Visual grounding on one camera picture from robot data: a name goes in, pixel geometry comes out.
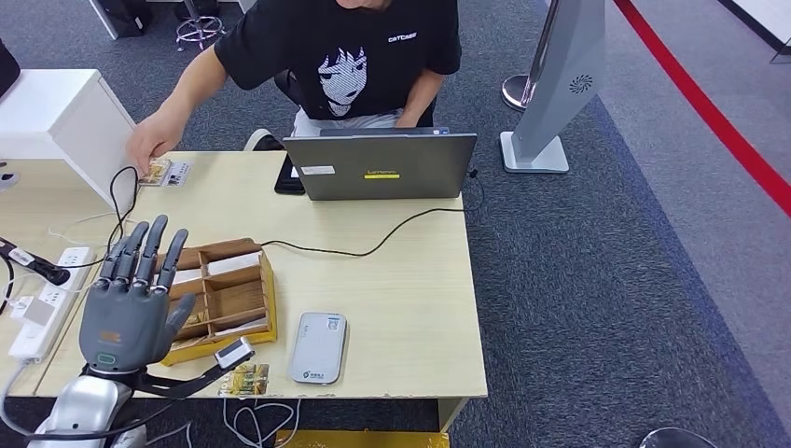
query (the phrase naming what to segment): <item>black cable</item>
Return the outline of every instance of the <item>black cable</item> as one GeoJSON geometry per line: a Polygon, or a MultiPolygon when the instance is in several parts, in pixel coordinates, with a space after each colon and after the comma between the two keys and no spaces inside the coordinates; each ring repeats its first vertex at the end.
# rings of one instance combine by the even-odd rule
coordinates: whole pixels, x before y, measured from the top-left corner
{"type": "Polygon", "coordinates": [[[120,170],[118,170],[116,175],[113,176],[112,180],[110,180],[110,198],[113,200],[113,207],[115,208],[115,211],[116,211],[116,218],[118,219],[118,224],[116,224],[116,227],[113,228],[113,231],[110,233],[110,237],[107,238],[107,252],[103,256],[101,256],[99,259],[97,259],[96,261],[94,261],[92,263],[80,264],[78,266],[58,266],[58,265],[55,265],[56,267],[58,267],[58,268],[67,268],[67,269],[87,268],[89,266],[95,266],[95,265],[97,265],[99,263],[104,262],[104,258],[106,258],[107,254],[110,253],[110,249],[112,248],[112,245],[113,245],[113,238],[115,238],[116,233],[118,231],[120,231],[120,237],[118,238],[119,240],[120,240],[120,238],[124,237],[123,221],[126,220],[126,218],[132,213],[132,210],[134,210],[134,207],[137,205],[137,192],[138,192],[137,182],[139,180],[140,180],[140,178],[139,178],[139,176],[137,174],[137,170],[133,166],[126,166],[126,167],[121,168],[120,170]],[[118,177],[120,175],[122,175],[125,171],[128,171],[128,170],[132,170],[132,172],[134,173],[134,192],[132,193],[132,204],[129,206],[129,210],[127,210],[126,213],[124,213],[122,215],[121,212],[120,212],[120,209],[118,207],[118,200],[116,199],[115,186],[116,186],[116,180],[118,179],[118,177]]]}
{"type": "Polygon", "coordinates": [[[155,413],[152,413],[148,417],[141,418],[140,420],[135,421],[134,423],[129,423],[125,427],[119,427],[116,429],[111,429],[109,431],[103,432],[91,432],[89,434],[31,434],[25,437],[26,441],[95,441],[97,439],[106,439],[108,437],[117,436],[118,434],[123,434],[124,432],[131,431],[137,427],[141,427],[146,423],[150,422],[154,418],[160,416],[162,413],[170,409],[174,403],[176,403],[178,399],[173,399],[168,404],[162,406],[162,408],[155,413]]]}
{"type": "Polygon", "coordinates": [[[480,200],[478,201],[478,205],[476,205],[474,208],[432,208],[432,209],[429,209],[429,210],[422,211],[421,213],[412,215],[411,217],[408,217],[408,218],[404,219],[403,221],[401,221],[400,223],[398,223],[397,226],[395,226],[389,233],[387,233],[387,235],[385,235],[384,238],[382,238],[382,240],[374,248],[370,249],[368,252],[355,253],[355,252],[345,252],[345,251],[342,251],[342,250],[318,249],[318,248],[315,248],[315,247],[304,247],[304,246],[301,246],[301,245],[295,245],[293,243],[288,243],[287,241],[281,241],[281,240],[268,241],[266,243],[261,244],[261,247],[264,247],[264,246],[267,246],[267,245],[284,245],[284,246],[291,247],[293,249],[301,250],[301,251],[304,251],[304,252],[318,252],[318,253],[322,253],[322,254],[343,255],[345,257],[355,257],[355,258],[359,258],[359,259],[361,259],[363,257],[367,257],[367,256],[373,254],[374,252],[376,252],[377,250],[381,249],[382,246],[385,243],[387,243],[387,240],[389,240],[391,236],[393,236],[399,229],[404,227],[404,225],[406,225],[408,222],[412,221],[413,219],[417,219],[418,217],[423,217],[425,215],[428,215],[430,213],[435,213],[435,212],[463,213],[463,212],[476,212],[476,211],[478,211],[481,208],[481,206],[483,205],[483,203],[484,203],[484,201],[486,199],[485,192],[484,192],[484,189],[483,189],[483,184],[481,184],[480,180],[478,179],[478,170],[472,170],[472,172],[470,172],[469,176],[470,176],[471,179],[475,180],[478,183],[478,186],[480,188],[480,200]]]}
{"type": "Polygon", "coordinates": [[[8,300],[11,299],[11,291],[14,289],[14,265],[11,264],[11,261],[3,254],[0,254],[0,259],[6,263],[8,267],[8,287],[6,288],[6,299],[3,301],[3,304],[0,305],[0,315],[6,310],[6,305],[8,305],[8,300]]]}

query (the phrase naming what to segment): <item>robotic hand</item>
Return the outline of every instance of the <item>robotic hand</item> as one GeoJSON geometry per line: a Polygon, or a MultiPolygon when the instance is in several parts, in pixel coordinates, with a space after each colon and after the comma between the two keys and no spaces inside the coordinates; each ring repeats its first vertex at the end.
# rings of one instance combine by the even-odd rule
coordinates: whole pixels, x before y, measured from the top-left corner
{"type": "Polygon", "coordinates": [[[154,285],[157,252],[167,223],[165,215],[154,220],[142,254],[147,222],[137,224],[132,235],[104,259],[100,278],[86,298],[79,331],[79,347],[92,371],[130,373],[162,361],[192,312],[195,295],[189,294],[168,315],[168,293],[187,240],[186,230],[176,232],[154,285]]]}
{"type": "Polygon", "coordinates": [[[49,417],[35,434],[25,434],[30,448],[143,448],[146,418],[139,418],[129,398],[143,391],[172,400],[184,399],[250,359],[255,352],[242,337],[215,354],[217,364],[188,381],[149,375],[146,366],[168,354],[173,338],[187,321],[195,296],[182,297],[171,309],[170,287],[187,231],[176,232],[154,285],[157,251],[167,225],[159,216],[141,222],[129,238],[106,255],[99,279],[90,287],[79,332],[86,366],[63,389],[49,417]],[[146,247],[140,253],[148,232],[146,247]]]}

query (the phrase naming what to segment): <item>black t-shirt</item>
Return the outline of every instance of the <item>black t-shirt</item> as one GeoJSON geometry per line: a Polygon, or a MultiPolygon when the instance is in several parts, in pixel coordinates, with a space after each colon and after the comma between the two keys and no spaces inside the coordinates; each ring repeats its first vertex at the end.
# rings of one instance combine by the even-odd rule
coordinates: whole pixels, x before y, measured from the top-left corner
{"type": "Polygon", "coordinates": [[[348,119],[404,107],[424,68],[459,69],[456,0],[393,0],[384,11],[336,0],[258,0],[215,52],[254,89],[290,69],[312,119],[348,119]]]}

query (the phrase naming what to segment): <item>wooden table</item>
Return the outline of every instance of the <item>wooden table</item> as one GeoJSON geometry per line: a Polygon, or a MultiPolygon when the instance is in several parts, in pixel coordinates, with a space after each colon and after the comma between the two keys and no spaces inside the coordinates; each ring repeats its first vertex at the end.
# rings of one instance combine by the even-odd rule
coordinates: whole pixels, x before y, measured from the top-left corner
{"type": "MultiPolygon", "coordinates": [[[[0,235],[10,242],[36,253],[46,259],[57,261],[63,250],[76,246],[62,238],[48,235],[48,228],[58,232],[63,223],[75,221],[111,211],[107,204],[70,168],[64,161],[8,161],[3,172],[20,174],[19,183],[0,192],[0,235]]],[[[79,242],[100,245],[115,226],[114,217],[101,217],[74,227],[67,236],[79,242]]],[[[103,249],[96,248],[101,255],[103,249]]],[[[17,278],[26,274],[22,267],[14,265],[17,278]]],[[[0,262],[0,287],[8,281],[5,264],[0,262]]],[[[43,281],[27,277],[14,286],[16,297],[37,295],[43,281]]],[[[69,322],[78,307],[74,307],[66,322],[69,322]]],[[[8,349],[19,333],[21,323],[12,320],[10,307],[0,315],[0,384],[4,384],[17,367],[8,349]]],[[[30,396],[44,376],[51,356],[41,364],[29,366],[11,389],[11,395],[30,396]]]]}
{"type": "MultiPolygon", "coordinates": [[[[314,203],[273,192],[283,152],[173,153],[194,161],[185,186],[141,191],[134,219],[169,217],[164,243],[189,230],[187,245],[251,237],[299,245],[366,251],[401,220],[432,207],[462,207],[461,199],[314,203]]],[[[420,217],[364,259],[266,248],[275,272],[279,339],[256,345],[254,361],[270,365],[268,398],[438,399],[447,430],[469,398],[487,395],[478,314],[462,213],[420,217]],[[340,379],[302,385],[287,374],[302,313],[331,312],[349,322],[340,379]]],[[[67,330],[36,394],[57,395],[84,364],[77,334],[67,330]]],[[[204,358],[155,375],[195,377],[214,364],[204,358]]],[[[216,397],[212,385],[198,397],[216,397]]]]}

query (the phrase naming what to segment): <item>black phone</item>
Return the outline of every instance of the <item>black phone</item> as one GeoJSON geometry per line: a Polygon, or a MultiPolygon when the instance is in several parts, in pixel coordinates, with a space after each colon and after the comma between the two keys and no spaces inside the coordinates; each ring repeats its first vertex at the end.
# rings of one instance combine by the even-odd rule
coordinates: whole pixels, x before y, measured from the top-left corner
{"type": "Polygon", "coordinates": [[[302,187],[302,181],[299,180],[297,168],[294,167],[288,155],[285,156],[283,167],[277,176],[274,192],[278,194],[305,194],[305,188],[302,187]]]}

